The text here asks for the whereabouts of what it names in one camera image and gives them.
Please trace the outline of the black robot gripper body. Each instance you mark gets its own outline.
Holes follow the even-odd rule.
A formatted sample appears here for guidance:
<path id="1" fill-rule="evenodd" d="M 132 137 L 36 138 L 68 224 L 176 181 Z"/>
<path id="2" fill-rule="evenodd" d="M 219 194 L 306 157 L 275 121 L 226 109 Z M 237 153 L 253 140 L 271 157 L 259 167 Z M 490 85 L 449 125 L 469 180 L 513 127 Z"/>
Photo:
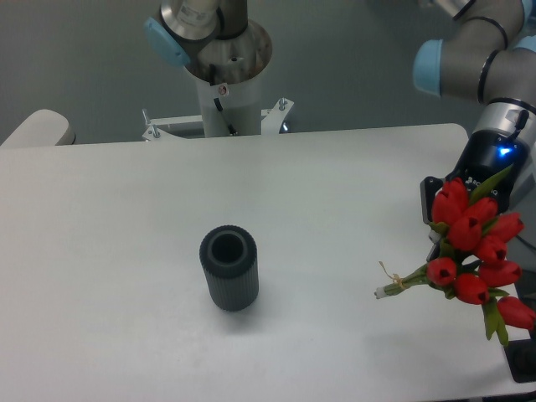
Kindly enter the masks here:
<path id="1" fill-rule="evenodd" d="M 448 181 L 461 178 L 471 192 L 494 174 L 512 167 L 490 192 L 497 200 L 499 213 L 508 209 L 514 184 L 528 160 L 528 146 L 519 139 L 506 142 L 507 138 L 491 130 L 473 133 L 453 171 L 447 175 Z"/>

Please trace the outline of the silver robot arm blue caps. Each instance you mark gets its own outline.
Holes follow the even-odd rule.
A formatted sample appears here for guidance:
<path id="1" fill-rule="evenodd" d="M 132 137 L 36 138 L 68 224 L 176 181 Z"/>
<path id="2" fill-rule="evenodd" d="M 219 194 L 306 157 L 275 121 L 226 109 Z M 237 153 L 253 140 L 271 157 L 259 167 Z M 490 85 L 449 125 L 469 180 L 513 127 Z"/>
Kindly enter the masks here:
<path id="1" fill-rule="evenodd" d="M 533 1 L 436 1 L 458 22 L 450 40 L 429 40 L 413 65 L 416 89 L 438 97 L 475 100 L 481 117 L 453 170 L 420 184 L 422 216 L 431 222 L 432 199 L 455 177 L 470 190 L 504 168 L 496 188 L 500 211 L 535 190 L 535 38 L 521 35 L 535 19 Z"/>

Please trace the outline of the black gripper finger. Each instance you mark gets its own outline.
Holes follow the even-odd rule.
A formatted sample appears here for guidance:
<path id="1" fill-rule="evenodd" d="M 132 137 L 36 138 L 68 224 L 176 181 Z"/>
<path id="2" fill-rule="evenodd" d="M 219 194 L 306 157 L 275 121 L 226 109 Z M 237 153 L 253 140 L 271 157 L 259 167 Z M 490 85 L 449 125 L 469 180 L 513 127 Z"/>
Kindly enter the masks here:
<path id="1" fill-rule="evenodd" d="M 430 224 L 432 222 L 432 204 L 436 194 L 442 189 L 444 182 L 444 178 L 436 178 L 432 176 L 427 176 L 420 182 L 422 219 L 425 224 Z M 432 247 L 426 259 L 434 260 L 440 254 L 439 242 L 441 237 L 439 233 L 437 233 L 433 229 L 430 229 L 428 238 L 432 243 Z"/>

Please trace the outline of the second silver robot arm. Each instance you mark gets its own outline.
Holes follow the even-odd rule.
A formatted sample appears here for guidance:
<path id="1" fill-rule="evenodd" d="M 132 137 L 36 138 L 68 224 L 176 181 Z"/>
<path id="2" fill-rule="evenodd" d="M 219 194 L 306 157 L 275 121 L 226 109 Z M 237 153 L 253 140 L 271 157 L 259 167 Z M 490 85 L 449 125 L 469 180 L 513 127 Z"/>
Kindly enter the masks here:
<path id="1" fill-rule="evenodd" d="M 143 29 L 164 61 L 210 85 L 255 78 L 273 53 L 267 31 L 249 18 L 246 0 L 162 1 Z"/>

